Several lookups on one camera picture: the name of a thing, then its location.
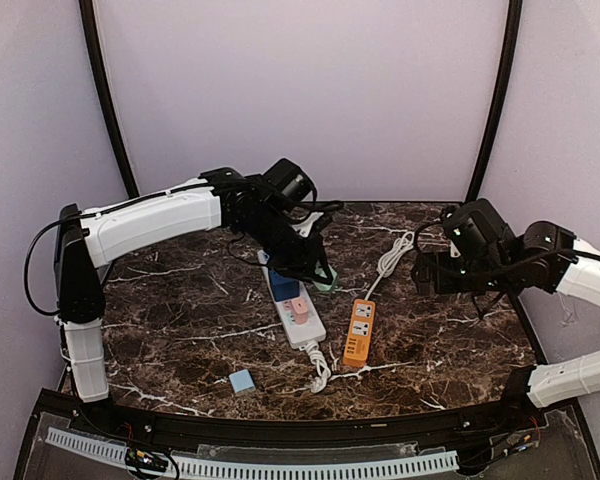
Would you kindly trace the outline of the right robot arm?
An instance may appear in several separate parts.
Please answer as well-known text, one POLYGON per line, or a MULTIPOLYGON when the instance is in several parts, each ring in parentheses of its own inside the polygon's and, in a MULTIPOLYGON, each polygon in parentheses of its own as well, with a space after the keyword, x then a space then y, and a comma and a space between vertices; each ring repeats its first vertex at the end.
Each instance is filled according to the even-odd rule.
MULTIPOLYGON (((537 288, 600 308, 600 251, 549 221, 516 235, 485 198, 445 209, 436 225, 450 247, 415 250, 411 278, 422 295, 493 292, 498 297, 537 288)), ((600 350, 553 364, 522 367, 507 380, 502 399, 541 409, 600 391, 600 350)))

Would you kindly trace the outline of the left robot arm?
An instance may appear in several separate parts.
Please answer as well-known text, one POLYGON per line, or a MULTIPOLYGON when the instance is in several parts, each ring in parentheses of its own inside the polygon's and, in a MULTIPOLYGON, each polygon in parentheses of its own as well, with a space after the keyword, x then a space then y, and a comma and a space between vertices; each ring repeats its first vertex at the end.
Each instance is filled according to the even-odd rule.
POLYGON ((145 374, 182 367, 188 346, 213 355, 248 320, 300 350, 307 390, 323 390, 316 303, 336 283, 324 233, 342 206, 281 159, 260 174, 221 167, 111 206, 62 208, 28 250, 54 244, 55 300, 38 313, 59 329, 73 394, 89 404, 136 390, 145 374))

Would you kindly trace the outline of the blue cube socket adapter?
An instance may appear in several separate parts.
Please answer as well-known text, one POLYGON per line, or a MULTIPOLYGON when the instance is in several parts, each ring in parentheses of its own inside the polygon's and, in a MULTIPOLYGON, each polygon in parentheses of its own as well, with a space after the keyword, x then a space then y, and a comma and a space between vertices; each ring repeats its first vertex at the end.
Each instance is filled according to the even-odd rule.
POLYGON ((269 286, 276 302, 292 300, 300 296, 300 282, 280 275, 275 270, 268 271, 269 286))

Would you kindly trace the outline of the orange power strip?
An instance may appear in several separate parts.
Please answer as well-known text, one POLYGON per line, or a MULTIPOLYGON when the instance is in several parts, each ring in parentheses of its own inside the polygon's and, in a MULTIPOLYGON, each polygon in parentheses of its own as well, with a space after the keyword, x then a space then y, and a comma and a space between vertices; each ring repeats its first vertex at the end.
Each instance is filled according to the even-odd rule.
POLYGON ((360 368, 369 356, 376 304, 371 300, 356 299, 352 309, 342 363, 360 368))

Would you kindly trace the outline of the pink plug adapter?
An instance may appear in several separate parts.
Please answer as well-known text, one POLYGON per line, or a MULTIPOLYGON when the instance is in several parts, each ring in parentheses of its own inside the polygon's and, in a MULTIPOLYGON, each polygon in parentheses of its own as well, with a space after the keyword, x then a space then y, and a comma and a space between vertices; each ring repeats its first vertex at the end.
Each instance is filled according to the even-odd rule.
POLYGON ((302 297, 296 297, 289 301, 293 320, 297 325, 304 325, 309 320, 310 309, 307 301, 302 297))

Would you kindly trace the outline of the white multicolour power strip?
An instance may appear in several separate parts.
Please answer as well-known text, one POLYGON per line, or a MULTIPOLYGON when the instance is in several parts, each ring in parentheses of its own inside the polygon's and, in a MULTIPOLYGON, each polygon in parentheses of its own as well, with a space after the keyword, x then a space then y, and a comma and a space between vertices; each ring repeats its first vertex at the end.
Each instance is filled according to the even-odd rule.
POLYGON ((326 329, 305 285, 269 269, 265 265, 269 257, 264 251, 259 250, 257 258, 289 345, 293 349, 301 349, 312 341, 323 341, 326 329))

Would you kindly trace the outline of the green plug adapter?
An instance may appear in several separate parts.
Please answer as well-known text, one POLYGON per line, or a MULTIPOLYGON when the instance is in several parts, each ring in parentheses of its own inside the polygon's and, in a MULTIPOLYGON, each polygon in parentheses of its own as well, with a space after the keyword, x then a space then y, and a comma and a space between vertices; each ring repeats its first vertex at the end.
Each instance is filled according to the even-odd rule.
POLYGON ((338 274, 333 267, 328 265, 327 269, 324 269, 320 265, 317 265, 315 275, 316 278, 313 280, 313 284, 319 292, 331 293, 336 289, 338 274))

